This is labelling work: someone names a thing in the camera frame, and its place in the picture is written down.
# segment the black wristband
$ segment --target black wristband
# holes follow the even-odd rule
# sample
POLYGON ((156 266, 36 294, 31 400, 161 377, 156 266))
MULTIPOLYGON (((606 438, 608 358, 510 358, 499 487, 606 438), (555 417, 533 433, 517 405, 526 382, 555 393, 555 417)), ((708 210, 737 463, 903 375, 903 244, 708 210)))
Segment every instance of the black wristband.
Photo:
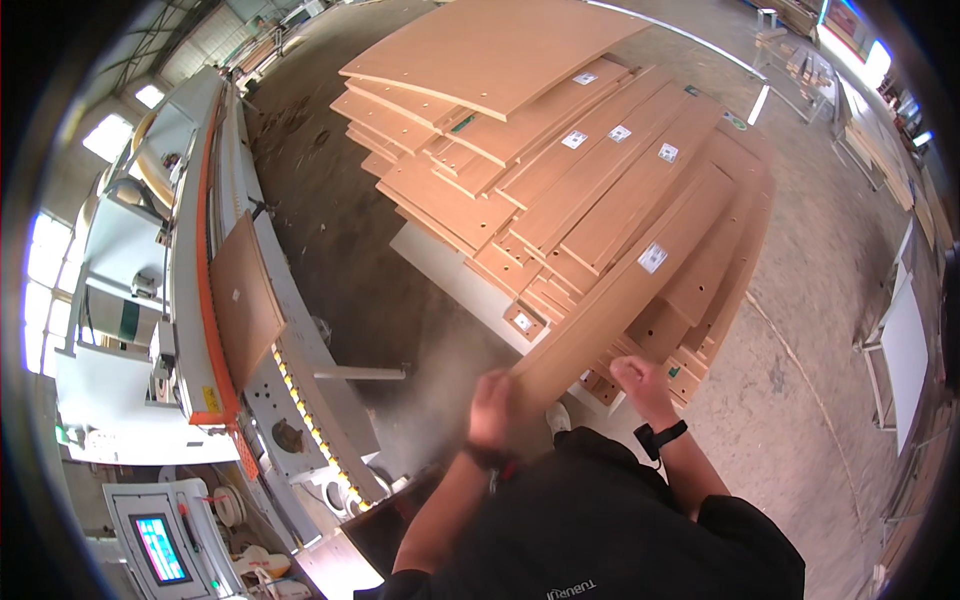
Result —
POLYGON ((464 442, 464 453, 483 470, 501 470, 510 462, 510 458, 500 450, 475 444, 470 440, 464 442))
POLYGON ((643 423, 634 430, 634 437, 640 442, 640 445, 643 446, 650 460, 656 461, 660 457, 660 448, 663 447, 664 444, 672 442, 682 436, 685 431, 686 421, 683 419, 677 421, 672 427, 656 434, 654 433, 654 428, 650 426, 650 423, 643 423))

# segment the barcode label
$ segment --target barcode label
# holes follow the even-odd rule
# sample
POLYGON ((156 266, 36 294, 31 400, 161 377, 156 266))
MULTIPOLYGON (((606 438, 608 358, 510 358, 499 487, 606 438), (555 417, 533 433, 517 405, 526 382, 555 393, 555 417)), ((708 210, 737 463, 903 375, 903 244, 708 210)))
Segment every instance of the barcode label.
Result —
POLYGON ((594 74, 592 74, 592 73, 590 73, 590 72, 588 72, 588 71, 584 71, 584 72, 581 73, 580 75, 574 77, 574 78, 573 78, 573 81, 577 82, 577 83, 580 84, 580 85, 586 85, 586 84, 589 84, 590 82, 592 82, 593 80, 595 80, 596 78, 597 78, 596 75, 594 75, 594 74))
POLYGON ((666 160, 667 162, 673 162, 674 160, 677 159, 677 152, 679 152, 679 150, 677 150, 670 144, 663 144, 663 147, 660 148, 660 151, 657 153, 657 156, 659 156, 663 160, 666 160))
POLYGON ((584 140, 587 139, 586 133, 572 132, 570 135, 564 138, 564 141, 561 142, 567 148, 577 149, 577 146, 584 143, 584 140))
POLYGON ((640 255, 640 258, 636 260, 636 263, 647 270, 647 273, 653 274, 663 261, 666 260, 666 250, 660 247, 657 242, 651 244, 643 254, 640 255))
POLYGON ((630 135, 630 130, 623 127, 622 125, 617 125, 613 128, 610 133, 607 133, 607 137, 619 144, 623 140, 627 139, 627 136, 630 135))
POLYGON ((523 329, 524 331, 529 331, 530 327, 534 326, 533 322, 527 319, 527 316, 524 315, 523 313, 520 313, 519 315, 516 315, 516 317, 514 317, 514 323, 516 323, 516 326, 523 329))

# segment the stack of wooden boards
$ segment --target stack of wooden boards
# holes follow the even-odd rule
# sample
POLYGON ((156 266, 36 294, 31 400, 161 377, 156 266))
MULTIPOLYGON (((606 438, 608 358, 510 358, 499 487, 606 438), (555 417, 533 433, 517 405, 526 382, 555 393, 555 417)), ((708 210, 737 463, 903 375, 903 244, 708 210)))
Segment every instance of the stack of wooden boards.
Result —
POLYGON ((341 70, 331 107, 397 211, 467 256, 534 339, 519 411, 619 355, 685 405, 730 329, 770 216, 772 150, 664 69, 604 54, 642 21, 568 0, 458 0, 341 70))
POLYGON ((907 173, 903 160, 905 150, 900 141, 880 122, 891 118, 877 115, 870 104, 846 80, 840 78, 837 94, 840 122, 845 124, 844 134, 847 143, 867 165, 874 164, 886 177, 887 187, 903 210, 910 210, 914 204, 914 195, 923 193, 907 173))

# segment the warning sticker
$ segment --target warning sticker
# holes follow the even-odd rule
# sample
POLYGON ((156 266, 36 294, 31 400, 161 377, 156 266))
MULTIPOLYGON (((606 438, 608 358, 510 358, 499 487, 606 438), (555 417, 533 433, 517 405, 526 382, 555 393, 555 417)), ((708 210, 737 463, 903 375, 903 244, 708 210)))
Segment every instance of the warning sticker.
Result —
POLYGON ((741 130, 742 132, 745 132, 747 130, 747 124, 741 121, 740 119, 736 118, 735 116, 733 116, 729 111, 724 111, 723 118, 733 123, 733 126, 741 130))
POLYGON ((567 148, 577 149, 577 146, 584 143, 584 140, 587 139, 586 133, 580 133, 577 131, 572 132, 570 135, 564 138, 564 141, 561 143, 564 144, 567 148))
POLYGON ((206 402, 206 410, 211 413, 219 413, 220 407, 217 405, 217 395, 213 392, 213 388, 204 385, 204 402, 206 402))
POLYGON ((623 140, 627 139, 627 136, 630 135, 630 130, 623 127, 622 125, 617 125, 614 127, 610 133, 607 133, 607 137, 619 144, 623 140))
POLYGON ((661 248, 657 242, 654 242, 643 251, 640 258, 636 260, 636 264, 646 269, 647 273, 652 275, 653 272, 663 264, 664 260, 666 260, 666 250, 661 248))
POLYGON ((590 72, 588 72, 588 71, 584 71, 584 72, 581 73, 580 75, 574 77, 574 78, 573 78, 573 81, 577 82, 577 83, 580 84, 580 85, 586 85, 586 84, 589 84, 590 82, 592 82, 593 80, 595 80, 596 78, 597 78, 596 75, 594 75, 594 74, 592 74, 592 73, 590 73, 590 72))
POLYGON ((663 146, 660 148, 660 151, 657 153, 657 156, 663 160, 666 160, 667 162, 673 162, 677 159, 677 152, 679 152, 679 150, 670 144, 663 144, 663 146))
POLYGON ((530 327, 534 326, 533 322, 527 319, 527 316, 523 313, 520 313, 514 317, 514 323, 516 323, 516 326, 524 331, 529 331, 530 327))

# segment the wooden board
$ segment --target wooden board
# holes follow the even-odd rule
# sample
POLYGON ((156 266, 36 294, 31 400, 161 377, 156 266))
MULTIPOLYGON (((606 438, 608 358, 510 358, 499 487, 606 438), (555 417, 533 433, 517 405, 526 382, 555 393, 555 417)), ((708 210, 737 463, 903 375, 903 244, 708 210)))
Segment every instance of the wooden board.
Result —
POLYGON ((666 371, 667 385, 670 392, 675 396, 674 401, 686 406, 693 398, 693 393, 700 387, 700 379, 697 379, 690 369, 674 357, 669 357, 663 365, 666 371))
MULTIPOLYGON (((580 160, 543 192, 542 197, 549 202, 544 200, 530 206, 516 223, 511 225, 511 231, 540 255, 552 252, 640 153, 650 148, 654 156, 656 155, 659 148, 654 149, 651 144, 654 144, 654 140, 681 112, 689 116, 694 124, 692 127, 703 127, 693 118, 699 110, 688 113, 684 106, 697 100, 700 98, 691 96, 677 85, 666 85, 618 124, 629 130, 630 135, 616 142, 604 134, 580 160)), ((712 126, 712 122, 706 124, 706 128, 712 126)), ((658 160, 667 167, 673 166, 662 158, 658 160)), ((682 165, 677 162, 674 164, 679 170, 682 165)))
POLYGON ((535 258, 581 296, 585 296, 600 278, 563 248, 557 248, 546 257, 535 258))
POLYGON ((686 97, 681 115, 562 242, 567 252, 597 274, 602 273, 615 253, 627 244, 644 218, 656 214, 660 198, 686 164, 698 155, 723 112, 723 108, 709 96, 680 92, 686 97), (663 144, 677 148, 673 162, 659 156, 663 144))
POLYGON ((249 211, 210 261, 210 289, 230 380, 243 390, 287 326, 249 211))
POLYGON ((351 123, 350 127, 347 128, 347 137, 360 144, 367 150, 376 152, 377 154, 389 160, 392 164, 397 162, 400 159, 400 156, 404 154, 403 150, 401 150, 397 144, 385 140, 375 132, 371 132, 362 125, 351 123))
POLYGON ((463 238, 445 227, 443 223, 434 219, 429 213, 421 210, 419 206, 410 202, 406 196, 394 190, 389 184, 384 183, 383 180, 380 180, 376 184, 376 189, 380 190, 384 196, 393 200, 398 206, 403 208, 405 213, 404 218, 406 218, 407 221, 416 220, 422 229, 433 231, 441 240, 444 240, 447 244, 457 249, 457 251, 467 256, 473 256, 476 253, 476 249, 463 238))
POLYGON ((652 67, 640 72, 630 85, 563 130, 557 140, 517 177, 504 180, 504 185, 497 185, 497 191, 516 205, 524 209, 531 208, 544 190, 553 185, 620 121, 660 91, 671 79, 672 76, 662 68, 652 67), (585 134, 587 139, 572 150, 565 146, 562 140, 574 131, 585 134))
POLYGON ((569 0, 458 0, 383 38, 340 74, 396 84, 507 121, 648 27, 642 19, 569 0))
POLYGON ((590 290, 569 317, 513 368, 515 408, 520 417, 540 415, 633 321, 672 277, 733 193, 716 167, 691 173, 677 199, 590 290), (637 260, 658 244, 666 258, 653 273, 637 260))
POLYGON ((539 316, 534 315, 516 302, 510 305, 507 312, 503 313, 503 320, 528 340, 537 339, 546 325, 546 322, 542 321, 539 316))
POLYGON ((432 129, 351 90, 341 94, 330 108, 374 130, 410 155, 418 153, 436 135, 432 129))
POLYGON ((509 122, 480 115, 459 132, 447 136, 501 167, 507 167, 545 137, 557 135, 571 120, 613 93, 619 87, 617 81, 626 75, 627 69, 619 64, 594 60, 581 73, 564 79, 518 110, 509 122), (585 81, 581 77, 584 73, 596 79, 586 84, 575 81, 576 78, 585 81))
POLYGON ((666 301, 654 298, 624 332, 643 349, 642 356, 662 365, 680 345, 688 329, 690 325, 681 314, 666 301))
POLYGON ((383 178, 392 166, 393 163, 390 160, 387 160, 376 152, 371 152, 370 155, 360 163, 361 169, 377 178, 383 178))
POLYGON ((415 217, 412 213, 410 213, 410 211, 408 211, 408 210, 407 210, 406 208, 404 208, 403 206, 400 206, 400 205, 398 204, 398 205, 394 208, 394 212, 395 212, 396 214, 400 215, 401 217, 403 217, 404 219, 406 219, 408 222, 413 223, 414 225, 416 225, 417 227, 419 227, 424 233, 426 233, 427 235, 429 235, 429 236, 432 237, 433 239, 437 240, 437 241, 440 242, 441 244, 444 244, 444 245, 446 245, 446 246, 450 246, 450 243, 447 242, 446 240, 444 240, 439 233, 437 233, 437 232, 434 231, 433 229, 427 227, 427 226, 423 223, 423 221, 421 221, 420 219, 418 219, 417 217, 415 217))
POLYGON ((482 158, 473 150, 460 144, 446 144, 442 150, 436 154, 431 154, 437 168, 441 169, 449 177, 458 177, 460 171, 467 168, 471 161, 482 158))
POLYGON ((660 291, 660 297, 673 306, 689 326, 700 322, 716 295, 748 213, 756 202, 762 175, 766 173, 756 157, 717 130, 713 130, 701 153, 733 180, 737 191, 680 272, 660 291))
POLYGON ((516 207, 498 194, 491 194, 482 202, 467 198, 460 190, 431 173, 431 164, 427 156, 405 156, 381 183, 444 224, 474 251, 483 248, 513 216, 516 207))
POLYGON ((751 211, 716 295, 703 319, 684 336, 683 345, 707 367, 712 364, 719 343, 730 331, 736 311, 753 278, 763 248, 763 236, 770 222, 775 188, 773 176, 766 173, 755 208, 751 211))
POLYGON ((441 125, 461 110, 460 105, 434 96, 355 77, 347 80, 347 88, 437 133, 441 132, 441 125))
POLYGON ((517 266, 494 244, 483 247, 474 256, 474 260, 487 272, 488 276, 493 277, 510 290, 513 296, 518 296, 530 285, 541 268, 537 261, 531 261, 522 267, 517 266))

